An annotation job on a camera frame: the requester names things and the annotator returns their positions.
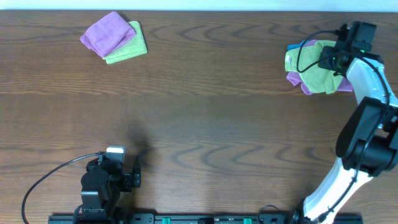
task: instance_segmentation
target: wooden table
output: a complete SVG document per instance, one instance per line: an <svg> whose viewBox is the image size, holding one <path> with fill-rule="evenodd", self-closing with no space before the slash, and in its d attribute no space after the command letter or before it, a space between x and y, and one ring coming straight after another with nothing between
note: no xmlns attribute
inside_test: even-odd
<svg viewBox="0 0 398 224"><path fill-rule="evenodd" d="M285 79L286 46L316 30L377 24L374 51L398 90L397 14L123 11L142 24L149 52L107 65L79 40L107 13L0 11L0 223L22 222L24 194L48 171L110 144L139 155L143 169L142 187L121 205L159 213L293 209L331 169L356 107L353 93L306 96ZM81 204L87 162L34 189L31 223ZM397 169L385 172L343 210L394 223L397 184Z"/></svg>

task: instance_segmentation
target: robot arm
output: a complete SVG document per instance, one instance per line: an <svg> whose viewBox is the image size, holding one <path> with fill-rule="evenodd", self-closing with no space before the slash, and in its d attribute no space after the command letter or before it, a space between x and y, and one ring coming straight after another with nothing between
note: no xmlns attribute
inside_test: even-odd
<svg viewBox="0 0 398 224"><path fill-rule="evenodd" d="M366 35L363 38L364 40L361 41L364 44L361 47L370 50L371 44L366 41L371 42L374 33L369 34L369 32L374 31L375 28L376 26L374 25L360 22L355 22L351 30L343 26L335 48L325 47L321 57L341 50L354 51L355 47L353 45L355 41L359 40L364 35L364 32ZM386 138L374 136L366 148L366 153L360 158L366 138L370 135L372 127L377 123L386 104L386 92L383 89L382 80L367 63L359 58L334 58L329 62L320 63L319 67L321 68L345 74L345 77L353 85L359 106L339 135L336 144L338 158L331 171L316 191L303 201L302 216L304 218L299 223L318 223L318 217L336 203L346 189L348 189L349 184L355 176L356 165L359 162L361 166L356 182L353 183L341 202L327 215L322 223L332 224L338 210L360 186L372 180L373 177L377 177L382 171L391 170L397 164L398 135L396 136L397 121L395 108L398 105L398 101L394 94L392 94L391 88L384 76L384 66L380 57L372 53L367 53L364 54L364 58L377 68L390 93L388 113L382 120L382 123L377 124L379 128L382 128L389 135Z"/></svg>

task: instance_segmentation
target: light green cloth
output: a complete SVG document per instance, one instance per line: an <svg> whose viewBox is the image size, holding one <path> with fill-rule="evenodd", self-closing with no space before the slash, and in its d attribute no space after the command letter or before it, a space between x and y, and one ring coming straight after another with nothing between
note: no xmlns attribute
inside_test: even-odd
<svg viewBox="0 0 398 224"><path fill-rule="evenodd" d="M300 55L299 69L303 70L313 62L319 60L324 46L334 47L335 41L318 40L313 46L303 47ZM290 50L285 56L285 69L287 72L297 72L297 55L300 48ZM334 71L323 69L314 65L306 72L300 73L300 77L308 89L313 93L326 94L334 93L340 86L343 77L341 75L334 76Z"/></svg>
<svg viewBox="0 0 398 224"><path fill-rule="evenodd" d="M136 35L129 42L125 43L123 46L116 49L109 55L103 57L103 59L106 60L107 64L120 62L122 60L130 59L148 53L139 22L131 21L129 22L129 24L136 31Z"/></svg>

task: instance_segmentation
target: purple cloth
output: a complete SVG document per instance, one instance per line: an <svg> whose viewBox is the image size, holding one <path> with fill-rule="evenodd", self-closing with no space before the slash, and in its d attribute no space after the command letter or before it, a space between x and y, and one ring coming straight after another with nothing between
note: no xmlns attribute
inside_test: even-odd
<svg viewBox="0 0 398 224"><path fill-rule="evenodd" d="M136 31L118 13L111 12L89 27L80 40L100 57L105 57L135 35Z"/></svg>
<svg viewBox="0 0 398 224"><path fill-rule="evenodd" d="M289 72L286 76L286 79L291 82L294 86L301 83L301 89L306 95L312 95L313 93L308 89L308 87L304 84L303 80L300 77L300 74L297 72ZM346 79L343 78L340 85L337 88L337 91L353 91L353 86Z"/></svg>

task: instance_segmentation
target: blue cloth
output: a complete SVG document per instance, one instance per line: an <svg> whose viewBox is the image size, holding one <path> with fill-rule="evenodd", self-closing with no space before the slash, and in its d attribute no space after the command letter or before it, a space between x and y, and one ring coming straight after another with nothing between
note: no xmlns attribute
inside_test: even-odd
<svg viewBox="0 0 398 224"><path fill-rule="evenodd" d="M289 46L287 46L287 50L293 50L293 49L299 48L303 44L303 42L304 42L304 40L301 41L301 43L299 43L299 44L290 44Z"/></svg>

